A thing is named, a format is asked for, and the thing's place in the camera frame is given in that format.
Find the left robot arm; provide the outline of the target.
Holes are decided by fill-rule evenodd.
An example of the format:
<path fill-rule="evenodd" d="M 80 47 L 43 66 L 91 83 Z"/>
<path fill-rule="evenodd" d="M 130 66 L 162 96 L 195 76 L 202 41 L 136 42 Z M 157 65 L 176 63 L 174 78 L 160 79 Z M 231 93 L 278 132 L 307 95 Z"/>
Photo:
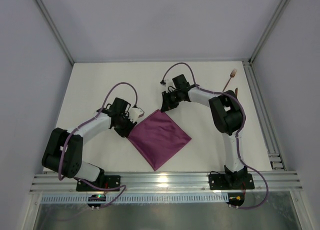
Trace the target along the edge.
<path fill-rule="evenodd" d="M 127 138 L 144 111 L 121 98 L 97 110 L 97 114 L 76 128 L 55 128 L 49 137 L 42 166 L 60 175 L 60 178 L 77 178 L 95 182 L 104 170 L 83 161 L 83 147 L 98 134 L 113 129 Z"/>

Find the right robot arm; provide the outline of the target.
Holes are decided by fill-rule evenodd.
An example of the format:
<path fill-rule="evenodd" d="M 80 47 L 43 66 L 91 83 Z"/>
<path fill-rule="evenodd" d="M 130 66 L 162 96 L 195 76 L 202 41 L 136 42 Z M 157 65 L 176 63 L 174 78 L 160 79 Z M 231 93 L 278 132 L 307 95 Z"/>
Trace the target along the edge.
<path fill-rule="evenodd" d="M 177 108 L 182 101 L 199 103 L 209 107 L 216 129 L 222 134 L 225 147 L 225 181 L 231 187 L 242 184 L 248 169 L 238 156 L 237 131 L 241 128 L 244 117 L 234 91 L 213 93 L 191 85 L 183 74 L 172 80 L 161 80 L 165 87 L 160 111 L 166 112 Z"/>

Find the purple satin napkin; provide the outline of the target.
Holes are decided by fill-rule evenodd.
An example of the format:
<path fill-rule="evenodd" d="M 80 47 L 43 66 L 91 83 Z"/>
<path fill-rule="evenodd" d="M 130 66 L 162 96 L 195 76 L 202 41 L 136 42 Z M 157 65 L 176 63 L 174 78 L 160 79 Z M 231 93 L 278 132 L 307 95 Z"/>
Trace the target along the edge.
<path fill-rule="evenodd" d="M 160 110 L 155 110 L 137 124 L 127 138 L 154 171 L 192 139 L 168 114 Z"/>

